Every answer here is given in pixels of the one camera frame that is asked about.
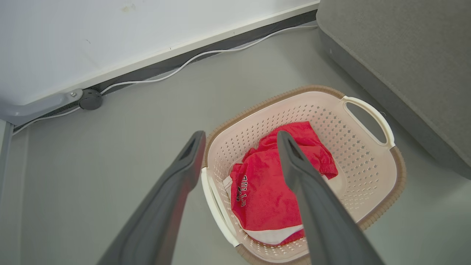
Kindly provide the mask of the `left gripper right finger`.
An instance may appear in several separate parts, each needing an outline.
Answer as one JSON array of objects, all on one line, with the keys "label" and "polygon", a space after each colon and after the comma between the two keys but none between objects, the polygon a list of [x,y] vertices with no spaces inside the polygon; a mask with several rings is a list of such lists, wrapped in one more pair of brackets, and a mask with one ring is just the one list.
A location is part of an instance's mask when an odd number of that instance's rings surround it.
[{"label": "left gripper right finger", "polygon": [[291,134],[279,131],[284,180],[296,195],[313,265],[382,265],[383,261]]}]

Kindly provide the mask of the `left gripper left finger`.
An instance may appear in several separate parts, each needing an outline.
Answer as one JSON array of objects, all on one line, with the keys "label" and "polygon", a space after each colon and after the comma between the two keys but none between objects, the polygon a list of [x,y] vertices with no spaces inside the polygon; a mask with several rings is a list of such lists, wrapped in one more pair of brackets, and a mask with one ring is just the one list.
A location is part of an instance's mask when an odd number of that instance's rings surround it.
[{"label": "left gripper left finger", "polygon": [[188,194],[198,183],[206,146],[195,131],[120,230],[99,265],[170,265]]}]

